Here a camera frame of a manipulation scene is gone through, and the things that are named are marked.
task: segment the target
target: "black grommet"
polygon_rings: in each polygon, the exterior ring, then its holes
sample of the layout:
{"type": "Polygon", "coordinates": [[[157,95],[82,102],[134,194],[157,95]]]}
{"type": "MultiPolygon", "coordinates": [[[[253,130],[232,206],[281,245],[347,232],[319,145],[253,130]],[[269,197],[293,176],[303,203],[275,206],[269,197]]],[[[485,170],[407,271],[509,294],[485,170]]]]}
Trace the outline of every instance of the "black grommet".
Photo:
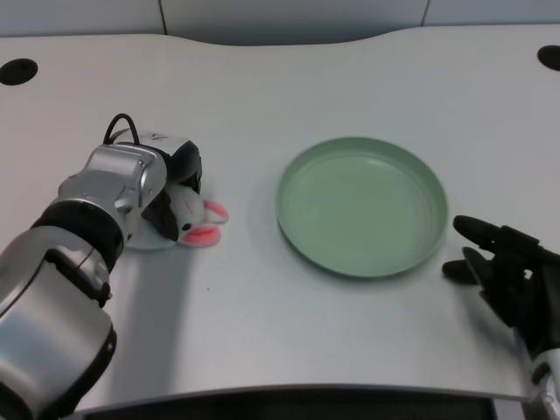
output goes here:
{"type": "Polygon", "coordinates": [[[0,67],[0,83],[7,86],[21,85],[37,74],[37,63],[32,59],[13,59],[0,67]]]}
{"type": "Polygon", "coordinates": [[[559,45],[547,45],[539,50],[536,57],[541,61],[541,63],[552,69],[560,72],[560,46],[559,45]]]}

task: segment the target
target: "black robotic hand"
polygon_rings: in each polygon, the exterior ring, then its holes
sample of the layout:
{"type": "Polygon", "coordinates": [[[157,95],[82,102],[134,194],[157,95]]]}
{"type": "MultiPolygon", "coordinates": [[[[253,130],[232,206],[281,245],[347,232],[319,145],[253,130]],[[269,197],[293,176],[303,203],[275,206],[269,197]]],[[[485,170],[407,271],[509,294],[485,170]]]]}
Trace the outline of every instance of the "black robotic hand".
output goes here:
{"type": "Polygon", "coordinates": [[[519,330],[531,358],[560,348],[560,255],[511,227],[467,216],[457,216],[453,226],[494,257],[463,248],[465,260],[445,263],[444,274],[455,283],[478,284],[496,315],[519,330]]]}

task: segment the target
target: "pink rabbit ear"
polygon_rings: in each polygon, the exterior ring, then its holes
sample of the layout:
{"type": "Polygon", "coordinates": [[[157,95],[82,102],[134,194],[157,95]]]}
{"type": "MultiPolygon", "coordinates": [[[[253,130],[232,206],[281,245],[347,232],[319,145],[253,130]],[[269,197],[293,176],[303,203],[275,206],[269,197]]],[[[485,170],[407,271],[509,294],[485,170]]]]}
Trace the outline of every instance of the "pink rabbit ear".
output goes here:
{"type": "Polygon", "coordinates": [[[208,223],[225,223],[228,221],[228,211],[222,204],[205,199],[203,201],[205,208],[205,221],[208,223]]]}
{"type": "Polygon", "coordinates": [[[220,230],[215,225],[193,227],[179,238],[179,243],[191,247],[211,247],[220,240],[220,230]]]}

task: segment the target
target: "green plate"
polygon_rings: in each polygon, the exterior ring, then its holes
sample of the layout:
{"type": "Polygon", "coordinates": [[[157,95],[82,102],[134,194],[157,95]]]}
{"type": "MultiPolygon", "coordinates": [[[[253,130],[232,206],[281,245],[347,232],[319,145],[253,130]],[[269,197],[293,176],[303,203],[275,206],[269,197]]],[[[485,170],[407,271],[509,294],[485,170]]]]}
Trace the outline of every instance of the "green plate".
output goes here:
{"type": "Polygon", "coordinates": [[[418,157],[394,144],[344,137],[297,156],[276,194],[291,243],[316,264],[356,277],[411,269],[441,244],[444,188],[418,157]]]}

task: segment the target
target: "white table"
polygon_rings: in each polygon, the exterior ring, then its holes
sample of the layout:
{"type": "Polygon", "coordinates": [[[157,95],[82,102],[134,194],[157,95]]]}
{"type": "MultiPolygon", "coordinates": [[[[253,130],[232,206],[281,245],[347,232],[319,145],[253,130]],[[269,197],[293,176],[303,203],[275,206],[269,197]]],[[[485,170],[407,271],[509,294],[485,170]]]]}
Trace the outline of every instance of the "white table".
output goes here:
{"type": "Polygon", "coordinates": [[[508,224],[560,250],[560,73],[536,60],[558,43],[560,25],[271,47],[0,39],[0,63],[39,66],[27,84],[0,85],[0,247],[39,217],[119,112],[190,137],[204,195],[231,216],[215,248],[123,256],[107,305],[117,352],[80,408],[294,383],[527,397],[511,331],[477,290],[440,275],[468,243],[459,234],[449,229],[441,251],[405,275],[348,281],[292,252],[273,197],[304,148],[379,137],[434,169],[452,215],[508,224]]]}

